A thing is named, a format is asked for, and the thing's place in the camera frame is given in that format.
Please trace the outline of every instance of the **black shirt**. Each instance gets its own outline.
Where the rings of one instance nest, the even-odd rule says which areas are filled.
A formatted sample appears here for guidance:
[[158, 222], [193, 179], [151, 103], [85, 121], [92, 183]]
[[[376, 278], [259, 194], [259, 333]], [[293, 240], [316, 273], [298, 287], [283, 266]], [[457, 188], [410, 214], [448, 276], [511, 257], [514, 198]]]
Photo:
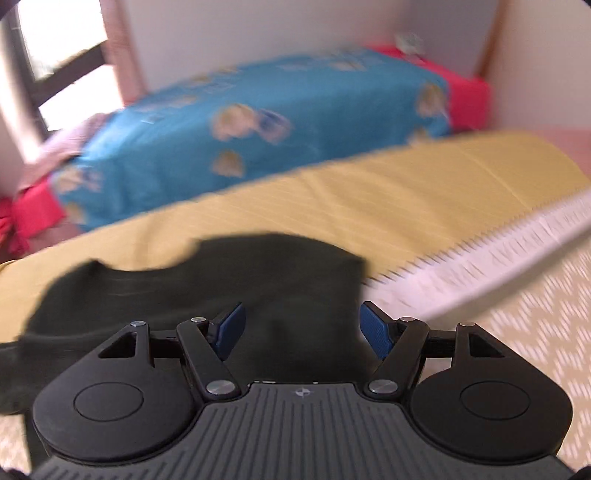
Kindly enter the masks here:
[[0, 413], [27, 411], [47, 383], [133, 320], [170, 330], [239, 301], [246, 329], [226, 364], [242, 385], [363, 381], [377, 363], [358, 327], [363, 267], [332, 245], [279, 234], [204, 241], [162, 270], [85, 263], [50, 287], [18, 342], [0, 346]]

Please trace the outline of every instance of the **circular pad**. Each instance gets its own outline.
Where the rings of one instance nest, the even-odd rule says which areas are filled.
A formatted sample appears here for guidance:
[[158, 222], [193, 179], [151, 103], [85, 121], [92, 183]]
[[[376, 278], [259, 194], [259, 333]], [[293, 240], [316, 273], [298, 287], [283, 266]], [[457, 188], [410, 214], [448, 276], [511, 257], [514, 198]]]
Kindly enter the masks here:
[[129, 417], [144, 402], [141, 390], [126, 383], [105, 382], [78, 393], [74, 408], [89, 420], [115, 421]]
[[566, 393], [524, 361], [477, 358], [417, 385], [410, 413], [439, 448], [472, 462], [524, 463], [558, 451]]
[[460, 398], [469, 412], [488, 420], [514, 419], [530, 406], [527, 393], [505, 382], [475, 383], [464, 389]]

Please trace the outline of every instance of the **bed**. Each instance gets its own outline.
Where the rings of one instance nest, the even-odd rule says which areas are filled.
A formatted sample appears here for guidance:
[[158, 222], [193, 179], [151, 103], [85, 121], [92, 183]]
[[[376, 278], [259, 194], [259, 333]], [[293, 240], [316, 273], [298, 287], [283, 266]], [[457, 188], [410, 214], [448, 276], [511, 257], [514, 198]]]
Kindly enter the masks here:
[[13, 206], [24, 252], [308, 164], [485, 126], [488, 85], [394, 46], [231, 67], [117, 112]]
[[[590, 188], [588, 176], [561, 150], [518, 132], [468, 135], [300, 168], [162, 207], [4, 264], [1, 339], [16, 338], [51, 282], [91, 258], [121, 270], [162, 268], [186, 257], [195, 239], [270, 231], [358, 254], [368, 261], [368, 277], [390, 271], [403, 277], [411, 265], [438, 263], [462, 245], [486, 243], [495, 232], [538, 219], [561, 202], [580, 206], [586, 196], [580, 210], [591, 212]], [[580, 468], [591, 462], [591, 220], [576, 219], [577, 235], [559, 238], [559, 248], [535, 265], [427, 320], [443, 328], [476, 320], [557, 381], [574, 405], [560, 456]], [[13, 439], [18, 421], [3, 419]], [[22, 461], [22, 451], [6, 445], [5, 462]]]

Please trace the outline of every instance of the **white wall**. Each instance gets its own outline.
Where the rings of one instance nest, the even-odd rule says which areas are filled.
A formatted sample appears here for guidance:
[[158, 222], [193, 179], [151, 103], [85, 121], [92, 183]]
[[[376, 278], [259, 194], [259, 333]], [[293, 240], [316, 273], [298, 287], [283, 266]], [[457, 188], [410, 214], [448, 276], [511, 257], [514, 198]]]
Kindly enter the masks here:
[[408, 27], [429, 60], [470, 78], [479, 74], [498, 9], [499, 0], [412, 0]]
[[236, 63], [392, 41], [408, 0], [124, 3], [141, 70], [153, 91]]
[[591, 8], [508, 1], [488, 76], [492, 126], [591, 128]]

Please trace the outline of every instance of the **yellow bedsheet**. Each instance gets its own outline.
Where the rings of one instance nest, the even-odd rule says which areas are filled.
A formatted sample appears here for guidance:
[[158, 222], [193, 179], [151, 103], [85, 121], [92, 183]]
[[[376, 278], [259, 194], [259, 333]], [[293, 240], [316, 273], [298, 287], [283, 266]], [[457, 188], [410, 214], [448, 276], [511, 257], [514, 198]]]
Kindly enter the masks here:
[[0, 341], [19, 335], [48, 285], [83, 261], [140, 270], [175, 263], [195, 239], [294, 233], [368, 260], [368, 274], [483, 235], [590, 181], [527, 134], [471, 135], [362, 155], [243, 184], [107, 226], [0, 270]]

